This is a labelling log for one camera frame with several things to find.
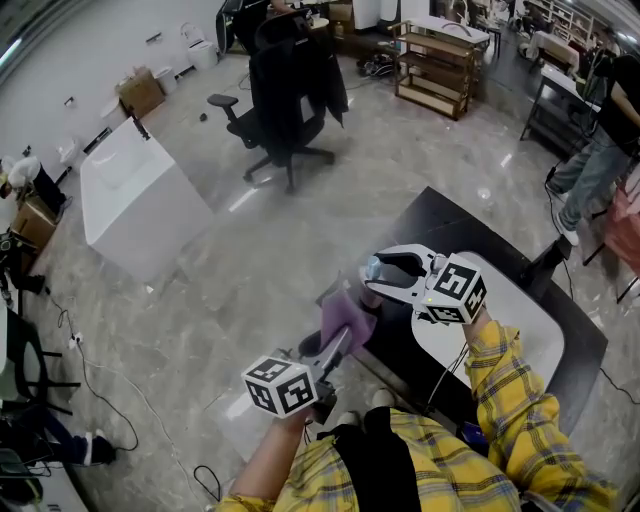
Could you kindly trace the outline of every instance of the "yellow plaid shirt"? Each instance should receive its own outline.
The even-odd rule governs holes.
[[[558,430],[558,401],[522,360],[517,329],[489,323],[471,343],[465,367],[488,459],[433,420],[391,411],[391,429],[409,447],[422,510],[520,510],[520,491],[563,510],[611,509],[613,486],[587,470]],[[230,495],[218,510],[358,511],[334,441],[313,442],[296,457],[276,502]]]

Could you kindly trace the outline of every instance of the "black chair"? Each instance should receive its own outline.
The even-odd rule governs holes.
[[[30,364],[28,359],[34,356],[39,368],[37,369],[37,378],[31,380],[31,377],[27,375],[26,367]],[[50,380],[45,356],[62,357],[62,354],[42,350],[36,329],[13,311],[7,309],[7,359],[14,364],[15,385],[23,401],[5,401],[2,405],[3,412],[22,410],[34,404],[41,404],[54,411],[72,415],[71,411],[51,404],[48,401],[48,392],[50,388],[77,388],[81,384],[79,382],[53,382]]]
[[[259,50],[268,48],[282,40],[283,38],[294,38],[297,44],[315,44],[310,30],[305,20],[306,11],[297,11],[282,16],[277,16],[265,21],[256,32],[255,42]],[[297,96],[304,96],[303,90],[296,91]],[[288,186],[287,192],[295,190],[293,175],[293,165],[291,158],[294,154],[316,155],[326,159],[329,165],[335,162],[335,154],[322,149],[309,148],[307,145],[316,138],[324,127],[324,117],[326,109],[324,107],[314,109],[313,115],[306,121],[303,119],[302,108],[297,109],[296,119],[293,124],[296,128],[293,141],[287,147],[278,147],[277,151],[269,144],[270,137],[265,133],[260,112],[254,107],[237,117],[233,111],[233,106],[238,103],[238,99],[232,96],[214,94],[207,99],[207,102],[215,107],[224,110],[229,124],[227,130],[240,137],[247,149],[261,146],[267,150],[267,156],[252,165],[244,173],[244,180],[253,184],[253,174],[266,165],[273,163],[277,167],[286,167]]]

